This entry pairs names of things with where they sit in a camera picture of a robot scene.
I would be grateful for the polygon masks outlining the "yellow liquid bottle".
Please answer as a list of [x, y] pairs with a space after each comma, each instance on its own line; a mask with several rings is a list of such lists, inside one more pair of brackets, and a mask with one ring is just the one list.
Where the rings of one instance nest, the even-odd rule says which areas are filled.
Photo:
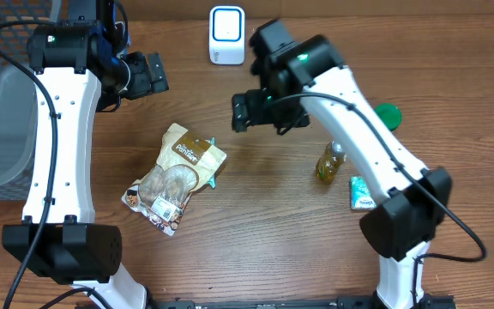
[[330, 184], [345, 162], [346, 153], [343, 148], [336, 141], [332, 141], [326, 146], [318, 160], [315, 174], [323, 183]]

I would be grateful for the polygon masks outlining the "white barcode scanner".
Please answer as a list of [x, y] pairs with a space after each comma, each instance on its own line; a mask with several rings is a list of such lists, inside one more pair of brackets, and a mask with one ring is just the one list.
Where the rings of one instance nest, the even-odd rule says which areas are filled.
[[210, 10], [209, 57], [213, 64], [240, 65], [245, 59], [245, 13], [239, 6], [219, 5]]

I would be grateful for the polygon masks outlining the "teal white wipes packet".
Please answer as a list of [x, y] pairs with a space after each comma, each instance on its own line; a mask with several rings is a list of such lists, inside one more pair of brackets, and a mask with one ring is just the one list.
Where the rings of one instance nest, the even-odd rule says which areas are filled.
[[[212, 144], [212, 145], [215, 145], [215, 138], [212, 137], [209, 142]], [[216, 179], [216, 174], [214, 173], [211, 178], [209, 179], [208, 181], [208, 185], [214, 189], [216, 187], [216, 182], [215, 182], [215, 179]]]

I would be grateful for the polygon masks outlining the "brown snack pouch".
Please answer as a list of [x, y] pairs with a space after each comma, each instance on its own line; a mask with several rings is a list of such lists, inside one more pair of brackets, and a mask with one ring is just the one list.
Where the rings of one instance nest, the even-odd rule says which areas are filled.
[[227, 157], [210, 139], [171, 124], [162, 137], [155, 165], [126, 190], [123, 204], [164, 234], [174, 235], [191, 196], [208, 185]]

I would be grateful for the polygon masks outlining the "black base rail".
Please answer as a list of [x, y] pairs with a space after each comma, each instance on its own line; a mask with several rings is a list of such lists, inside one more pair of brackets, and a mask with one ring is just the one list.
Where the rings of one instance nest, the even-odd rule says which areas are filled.
[[[259, 301], [259, 302], [213, 302], [195, 303], [191, 300], [174, 300], [155, 302], [148, 308], [158, 309], [371, 309], [387, 308], [377, 304], [373, 296], [343, 296], [336, 300], [288, 300], [288, 301]], [[425, 309], [456, 309], [453, 296], [433, 297], [425, 294], [418, 308]]]

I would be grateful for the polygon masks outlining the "green lid jar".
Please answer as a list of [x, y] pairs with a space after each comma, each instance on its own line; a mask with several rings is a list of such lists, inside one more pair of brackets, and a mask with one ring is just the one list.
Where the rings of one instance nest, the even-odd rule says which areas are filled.
[[395, 131], [402, 122], [401, 110], [391, 103], [383, 103], [375, 108], [377, 116], [390, 131]]

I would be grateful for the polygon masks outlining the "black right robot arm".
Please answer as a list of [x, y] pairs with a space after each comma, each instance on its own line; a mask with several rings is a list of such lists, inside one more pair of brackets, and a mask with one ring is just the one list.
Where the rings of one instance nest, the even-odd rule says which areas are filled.
[[295, 41], [279, 20], [250, 38], [251, 73], [258, 89], [232, 97], [232, 128], [273, 124], [283, 135], [316, 118], [358, 169], [376, 207], [359, 222], [379, 256], [380, 278], [371, 296], [341, 296], [339, 308], [453, 308], [451, 296], [421, 288], [423, 256], [443, 221], [452, 179], [411, 154], [361, 94], [352, 71], [322, 35]]

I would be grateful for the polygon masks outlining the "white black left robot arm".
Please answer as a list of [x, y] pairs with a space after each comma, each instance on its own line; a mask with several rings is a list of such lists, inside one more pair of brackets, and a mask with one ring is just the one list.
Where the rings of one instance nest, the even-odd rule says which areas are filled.
[[118, 227], [95, 220], [90, 185], [93, 120], [168, 89], [160, 56], [127, 52], [118, 1], [72, 1], [62, 21], [37, 21], [23, 72], [36, 89], [32, 184], [21, 222], [3, 227], [3, 248], [21, 271], [83, 293], [99, 308], [153, 308], [148, 288], [122, 263]]

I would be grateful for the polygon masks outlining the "teal tissue pack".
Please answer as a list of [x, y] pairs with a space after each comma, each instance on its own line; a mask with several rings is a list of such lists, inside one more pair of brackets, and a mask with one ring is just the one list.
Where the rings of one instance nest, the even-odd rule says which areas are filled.
[[349, 184], [351, 210], [372, 210], [377, 206], [371, 198], [370, 190], [361, 176], [352, 176]]

